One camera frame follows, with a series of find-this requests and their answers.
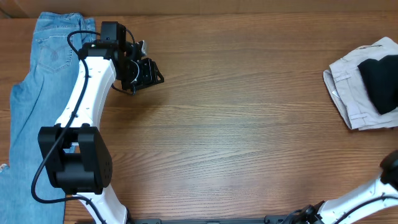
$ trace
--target denim fabric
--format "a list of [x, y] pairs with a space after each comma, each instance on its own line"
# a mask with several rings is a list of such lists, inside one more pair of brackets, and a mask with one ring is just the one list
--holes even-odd
[[[10, 166], [0, 172], [0, 223], [63, 223], [65, 203], [36, 202], [30, 194], [30, 185], [43, 160], [37, 142], [39, 129], [55, 124], [78, 76], [78, 57], [67, 42], [67, 35], [75, 30], [95, 31], [94, 19], [84, 19], [77, 13], [43, 12], [37, 20], [29, 73], [11, 91]], [[93, 34], [75, 34], [71, 40], [80, 49], [82, 43], [95, 38]], [[36, 192], [44, 199], [65, 196], [61, 189], [51, 186], [45, 169]]]

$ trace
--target jeans back pocket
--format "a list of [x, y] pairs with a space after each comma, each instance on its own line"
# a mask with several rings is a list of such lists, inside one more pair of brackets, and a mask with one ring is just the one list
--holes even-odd
[[38, 65], [51, 72], [57, 72], [71, 64], [72, 49], [68, 45], [67, 35], [53, 35], [37, 41], [40, 46]]

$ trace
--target beige fabric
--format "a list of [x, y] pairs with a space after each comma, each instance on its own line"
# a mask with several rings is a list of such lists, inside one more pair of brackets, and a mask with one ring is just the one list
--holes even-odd
[[366, 59], [380, 60], [387, 55], [398, 55], [398, 45], [384, 37], [372, 45], [358, 47], [323, 72], [329, 94], [350, 129], [398, 126], [398, 109], [380, 115], [368, 97], [358, 69]]

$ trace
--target brown background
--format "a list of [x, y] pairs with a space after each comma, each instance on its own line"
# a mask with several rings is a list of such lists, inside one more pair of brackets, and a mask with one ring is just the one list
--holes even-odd
[[2, 0], [11, 17], [38, 17], [42, 11], [84, 16], [226, 14], [254, 12], [398, 11], [394, 0]]
[[0, 19], [4, 19], [4, 18], [7, 18], [7, 16], [3, 12], [0, 11]]
[[[134, 97], [110, 91], [101, 119], [112, 186], [134, 218], [288, 213], [372, 179], [396, 149], [397, 130], [348, 130], [322, 78], [360, 45], [398, 41], [396, 12], [101, 21], [119, 21], [145, 39], [165, 76]], [[8, 162], [9, 92], [29, 71], [34, 26], [35, 19], [0, 20], [0, 163]], [[67, 224], [89, 218], [78, 202], [67, 203]], [[397, 219], [391, 208], [361, 223]]]

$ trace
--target cardboard wall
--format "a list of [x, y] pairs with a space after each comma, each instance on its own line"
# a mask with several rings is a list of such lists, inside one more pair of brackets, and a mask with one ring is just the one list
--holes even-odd
[[42, 11], [84, 16], [226, 14], [253, 12], [398, 11], [395, 0], [1, 0], [11, 17]]

